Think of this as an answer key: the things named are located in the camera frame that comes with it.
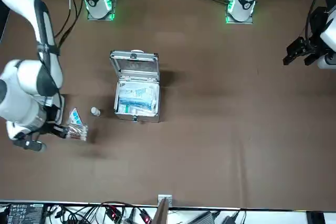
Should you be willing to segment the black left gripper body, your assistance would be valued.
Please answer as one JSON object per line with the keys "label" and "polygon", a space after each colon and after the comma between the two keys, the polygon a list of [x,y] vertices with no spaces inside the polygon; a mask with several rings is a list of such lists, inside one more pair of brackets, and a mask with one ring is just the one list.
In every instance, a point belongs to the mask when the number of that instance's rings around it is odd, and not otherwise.
{"label": "black left gripper body", "polygon": [[328,11],[326,7],[318,6],[308,16],[308,28],[310,27],[311,35],[306,34],[306,46],[310,55],[317,56],[321,48],[320,35],[327,23]]}

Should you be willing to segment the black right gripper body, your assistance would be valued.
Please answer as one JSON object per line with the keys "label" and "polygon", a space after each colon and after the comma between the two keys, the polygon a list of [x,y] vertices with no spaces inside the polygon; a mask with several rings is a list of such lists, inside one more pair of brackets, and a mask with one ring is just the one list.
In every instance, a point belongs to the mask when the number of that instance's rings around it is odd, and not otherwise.
{"label": "black right gripper body", "polygon": [[47,119],[46,125],[48,127],[61,126],[60,109],[56,105],[46,107]]}

